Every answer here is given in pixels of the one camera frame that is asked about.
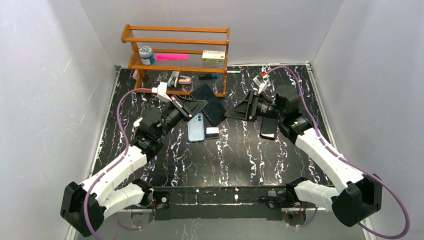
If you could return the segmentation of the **light blue phone case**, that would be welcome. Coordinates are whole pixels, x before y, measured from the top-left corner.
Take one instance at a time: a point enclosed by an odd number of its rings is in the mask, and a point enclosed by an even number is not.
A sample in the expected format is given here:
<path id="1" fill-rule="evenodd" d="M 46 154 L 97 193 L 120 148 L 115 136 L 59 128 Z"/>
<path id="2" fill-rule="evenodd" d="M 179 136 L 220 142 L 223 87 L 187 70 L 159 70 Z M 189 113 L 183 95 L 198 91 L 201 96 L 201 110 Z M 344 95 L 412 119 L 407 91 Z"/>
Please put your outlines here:
<path id="1" fill-rule="evenodd" d="M 188 140 L 192 143 L 205 140 L 204 117 L 202 113 L 197 113 L 187 122 Z"/>

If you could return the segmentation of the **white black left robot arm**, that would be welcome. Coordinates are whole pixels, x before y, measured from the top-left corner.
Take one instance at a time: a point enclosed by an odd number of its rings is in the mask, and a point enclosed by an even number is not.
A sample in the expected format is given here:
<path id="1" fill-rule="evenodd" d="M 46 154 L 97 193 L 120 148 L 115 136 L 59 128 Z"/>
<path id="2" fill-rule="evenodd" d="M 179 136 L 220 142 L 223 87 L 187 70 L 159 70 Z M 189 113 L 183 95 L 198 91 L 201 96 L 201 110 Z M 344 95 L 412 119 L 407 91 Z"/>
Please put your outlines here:
<path id="1" fill-rule="evenodd" d="M 119 185 L 145 166 L 164 146 L 162 139 L 180 122 L 188 122 L 207 104 L 207 100 L 173 95 L 164 109 L 145 109 L 135 122 L 135 134 L 124 151 L 88 179 L 69 183 L 63 193 L 60 216 L 84 237 L 100 239 L 96 231 L 111 215 L 133 205 L 153 203 L 153 187 L 138 179 Z"/>

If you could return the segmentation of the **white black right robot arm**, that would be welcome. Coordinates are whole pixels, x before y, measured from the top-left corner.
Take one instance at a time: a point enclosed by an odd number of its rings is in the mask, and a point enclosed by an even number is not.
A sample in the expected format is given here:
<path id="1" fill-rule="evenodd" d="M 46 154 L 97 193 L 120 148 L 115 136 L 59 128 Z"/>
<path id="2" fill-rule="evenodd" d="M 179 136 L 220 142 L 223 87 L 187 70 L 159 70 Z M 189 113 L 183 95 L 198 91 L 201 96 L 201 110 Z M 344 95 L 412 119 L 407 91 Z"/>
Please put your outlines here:
<path id="1" fill-rule="evenodd" d="M 225 116 L 249 122 L 257 117 L 277 120 L 280 132 L 305 152 L 332 181 L 330 187 L 299 177 L 287 183 L 285 191 L 265 197 L 270 207 L 278 203 L 312 203 L 333 212 L 343 225 L 352 227 L 381 210 L 383 186 L 376 175 L 364 173 L 339 159 L 340 153 L 301 113 L 301 100 L 298 91 L 285 84 L 277 88 L 274 101 L 250 90 L 245 99 L 228 110 Z"/>

